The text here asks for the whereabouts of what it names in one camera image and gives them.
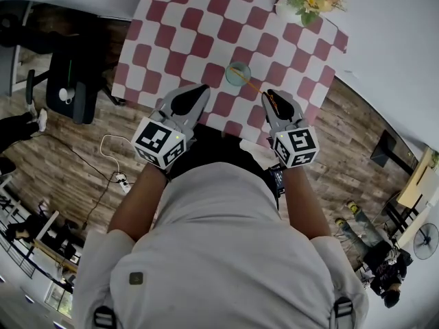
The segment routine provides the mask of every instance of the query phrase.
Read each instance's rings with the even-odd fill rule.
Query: yellow shoe
[[[344,220],[343,218],[337,218],[335,220],[335,224],[337,224],[339,227],[341,227],[345,223],[346,223],[346,220]]]
[[[352,213],[357,213],[359,210],[358,205],[354,201],[349,201],[346,205]]]

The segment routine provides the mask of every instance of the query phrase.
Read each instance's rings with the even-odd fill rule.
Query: white t-shirt
[[[264,181],[239,167],[190,170],[167,186],[159,210],[136,244],[119,230],[89,233],[73,294],[77,329],[92,328],[109,297],[125,329],[329,328],[331,267],[364,295],[340,243],[310,241],[281,221]]]

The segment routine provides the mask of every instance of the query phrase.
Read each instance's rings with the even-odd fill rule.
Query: white cable
[[[102,144],[104,143],[104,139],[105,139],[107,136],[112,136],[112,137],[114,137],[114,138],[119,138],[119,139],[125,139],[126,141],[128,141],[128,142],[130,143],[131,146],[132,146],[132,143],[131,143],[131,141],[129,141],[125,136],[112,135],[112,134],[105,134],[105,135],[102,137],[101,145],[99,146],[99,152],[101,153],[101,155],[102,155],[103,157],[111,158],[112,160],[116,161],[116,164],[117,164],[117,173],[121,173],[120,166],[119,166],[119,161],[116,160],[116,158],[114,158],[114,157],[112,157],[112,156],[109,156],[109,155],[106,155],[106,154],[102,153]]]

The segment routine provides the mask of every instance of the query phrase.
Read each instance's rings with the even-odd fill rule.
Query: vase
[[[288,5],[288,0],[279,0],[276,4],[276,14],[282,21],[287,23],[297,23],[303,27],[302,17],[297,15],[298,9]]]

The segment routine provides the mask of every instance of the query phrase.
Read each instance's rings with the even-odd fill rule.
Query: glass cup
[[[226,69],[226,79],[234,86],[244,86],[252,79],[252,71],[243,62],[232,62]]]

